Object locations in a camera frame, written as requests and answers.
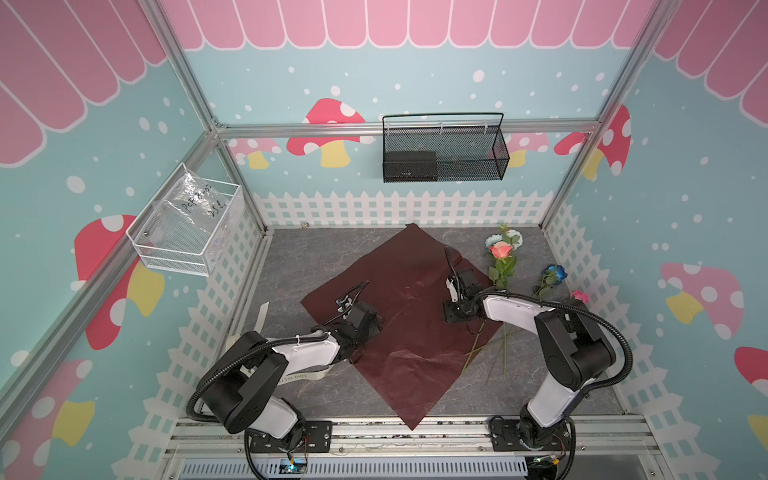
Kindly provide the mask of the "pink orange fake rose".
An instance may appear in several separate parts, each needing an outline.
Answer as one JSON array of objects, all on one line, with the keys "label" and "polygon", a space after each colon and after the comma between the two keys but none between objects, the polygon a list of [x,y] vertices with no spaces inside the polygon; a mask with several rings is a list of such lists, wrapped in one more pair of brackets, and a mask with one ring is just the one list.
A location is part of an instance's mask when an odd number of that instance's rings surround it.
[{"label": "pink orange fake rose", "polygon": [[[517,264],[517,257],[514,254],[515,250],[512,250],[512,247],[506,242],[499,242],[488,251],[494,261],[488,269],[489,279],[493,282],[493,286],[497,290],[508,290],[510,279],[515,275]],[[481,327],[474,333],[472,348],[467,354],[461,373],[464,373],[467,370],[470,363],[483,350],[479,345],[479,337],[485,324],[486,321],[483,321]]]}]

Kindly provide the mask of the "dark red wrapping paper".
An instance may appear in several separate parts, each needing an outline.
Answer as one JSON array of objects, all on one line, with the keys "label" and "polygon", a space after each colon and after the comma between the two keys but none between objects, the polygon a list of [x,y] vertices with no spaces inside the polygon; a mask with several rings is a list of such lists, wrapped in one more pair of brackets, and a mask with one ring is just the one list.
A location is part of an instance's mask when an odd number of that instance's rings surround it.
[{"label": "dark red wrapping paper", "polygon": [[415,428],[459,378],[475,348],[485,346],[500,327],[480,319],[445,321],[448,276],[467,269],[480,286],[490,286],[482,270],[457,250],[408,225],[301,304],[322,323],[336,314],[336,301],[347,290],[367,284],[359,300],[377,309],[383,328],[365,344],[356,368],[401,420]]}]

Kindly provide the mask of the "dark blue fake rose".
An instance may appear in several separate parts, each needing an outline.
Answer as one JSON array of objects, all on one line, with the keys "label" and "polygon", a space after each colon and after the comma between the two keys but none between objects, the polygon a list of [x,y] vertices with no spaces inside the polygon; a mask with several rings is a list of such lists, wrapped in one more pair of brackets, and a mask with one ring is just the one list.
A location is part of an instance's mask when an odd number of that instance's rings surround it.
[{"label": "dark blue fake rose", "polygon": [[561,285],[567,277],[568,274],[562,265],[547,266],[541,272],[538,286],[534,290],[534,297],[543,299],[552,289]]}]

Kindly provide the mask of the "small pink fake rose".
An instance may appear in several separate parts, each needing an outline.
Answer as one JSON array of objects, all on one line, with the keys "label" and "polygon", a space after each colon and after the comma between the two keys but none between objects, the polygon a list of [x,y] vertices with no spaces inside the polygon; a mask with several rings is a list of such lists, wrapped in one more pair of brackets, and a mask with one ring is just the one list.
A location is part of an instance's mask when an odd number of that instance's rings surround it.
[{"label": "small pink fake rose", "polygon": [[588,304],[590,301],[590,297],[582,291],[574,291],[571,296],[584,304]]}]

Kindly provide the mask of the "light blue fake flower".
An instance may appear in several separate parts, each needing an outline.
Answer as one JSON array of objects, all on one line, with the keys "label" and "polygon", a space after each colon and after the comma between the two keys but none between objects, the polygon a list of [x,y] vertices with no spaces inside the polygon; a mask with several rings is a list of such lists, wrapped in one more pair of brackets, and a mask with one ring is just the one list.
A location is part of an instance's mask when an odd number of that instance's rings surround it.
[{"label": "light blue fake flower", "polygon": [[494,245],[499,242],[506,242],[512,247],[512,250],[517,250],[523,243],[523,235],[520,231],[506,225],[500,224],[498,226],[498,232],[488,236],[485,241],[485,247],[490,250]]}]

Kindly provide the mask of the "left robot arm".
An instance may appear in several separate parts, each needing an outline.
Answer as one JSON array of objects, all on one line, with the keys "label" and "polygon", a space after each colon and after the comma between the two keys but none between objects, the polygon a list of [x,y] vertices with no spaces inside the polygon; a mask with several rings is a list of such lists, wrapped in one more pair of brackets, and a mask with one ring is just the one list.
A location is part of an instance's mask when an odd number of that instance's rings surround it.
[{"label": "left robot arm", "polygon": [[185,408],[186,416],[218,423],[228,433],[244,433],[289,451],[309,436],[303,415],[274,396],[290,375],[332,367],[363,351],[382,331],[375,307],[349,300],[330,321],[306,335],[267,339],[251,331],[234,341],[198,382]]}]

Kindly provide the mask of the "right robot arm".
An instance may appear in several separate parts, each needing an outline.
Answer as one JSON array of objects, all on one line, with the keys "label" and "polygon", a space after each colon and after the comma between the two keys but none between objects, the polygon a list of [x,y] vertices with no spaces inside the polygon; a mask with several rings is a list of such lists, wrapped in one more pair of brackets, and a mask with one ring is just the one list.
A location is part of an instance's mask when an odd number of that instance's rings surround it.
[{"label": "right robot arm", "polygon": [[539,339],[547,375],[517,420],[489,422],[496,451],[537,451],[562,439],[569,432],[570,414],[590,392],[620,383],[632,370],[627,339],[579,300],[555,302],[484,288],[469,269],[450,273],[446,286],[446,322],[495,321]]}]

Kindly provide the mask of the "cream ribbon strip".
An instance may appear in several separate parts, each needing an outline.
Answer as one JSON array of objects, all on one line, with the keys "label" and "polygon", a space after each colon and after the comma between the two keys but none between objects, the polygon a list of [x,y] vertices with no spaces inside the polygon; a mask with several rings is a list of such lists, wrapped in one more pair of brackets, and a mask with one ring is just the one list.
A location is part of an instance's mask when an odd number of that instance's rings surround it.
[{"label": "cream ribbon strip", "polygon": [[257,314],[257,318],[256,318],[256,322],[255,322],[255,325],[254,325],[254,328],[253,328],[253,330],[255,332],[257,332],[257,333],[261,333],[262,332],[264,324],[265,324],[265,321],[266,321],[266,318],[267,318],[267,315],[268,315],[268,310],[269,310],[269,302],[265,302],[265,303],[260,305],[259,310],[258,310],[258,314]]}]

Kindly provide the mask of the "black box in basket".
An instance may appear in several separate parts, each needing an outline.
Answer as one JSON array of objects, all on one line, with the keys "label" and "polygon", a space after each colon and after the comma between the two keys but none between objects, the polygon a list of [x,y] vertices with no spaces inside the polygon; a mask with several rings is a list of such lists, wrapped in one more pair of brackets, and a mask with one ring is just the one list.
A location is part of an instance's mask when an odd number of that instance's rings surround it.
[{"label": "black box in basket", "polygon": [[385,182],[431,182],[438,180],[434,151],[392,151],[384,154]]}]

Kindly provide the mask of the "clear plastic bag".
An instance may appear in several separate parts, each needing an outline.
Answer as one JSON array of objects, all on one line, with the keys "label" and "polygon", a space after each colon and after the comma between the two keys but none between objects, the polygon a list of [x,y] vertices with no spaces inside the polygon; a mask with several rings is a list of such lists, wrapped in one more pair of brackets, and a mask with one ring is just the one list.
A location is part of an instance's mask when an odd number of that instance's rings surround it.
[{"label": "clear plastic bag", "polygon": [[228,197],[209,180],[185,171],[154,207],[169,225],[210,237],[228,204]]}]

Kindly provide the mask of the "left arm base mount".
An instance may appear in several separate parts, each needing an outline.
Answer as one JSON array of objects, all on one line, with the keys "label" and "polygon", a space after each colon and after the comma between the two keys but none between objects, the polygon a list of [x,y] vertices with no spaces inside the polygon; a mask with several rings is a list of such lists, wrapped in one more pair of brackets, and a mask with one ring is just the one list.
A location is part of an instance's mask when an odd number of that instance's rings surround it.
[{"label": "left arm base mount", "polygon": [[251,453],[329,453],[333,423],[327,420],[303,420],[292,427],[283,438],[249,429],[248,450]]}]

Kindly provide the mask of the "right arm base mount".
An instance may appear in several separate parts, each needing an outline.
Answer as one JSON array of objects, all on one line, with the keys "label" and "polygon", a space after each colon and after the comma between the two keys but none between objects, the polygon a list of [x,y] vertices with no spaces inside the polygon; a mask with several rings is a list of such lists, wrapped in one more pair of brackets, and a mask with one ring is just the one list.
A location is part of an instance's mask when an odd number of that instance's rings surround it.
[{"label": "right arm base mount", "polygon": [[550,427],[540,427],[528,418],[493,416],[488,430],[494,452],[567,453],[574,440],[574,428],[569,419]]}]

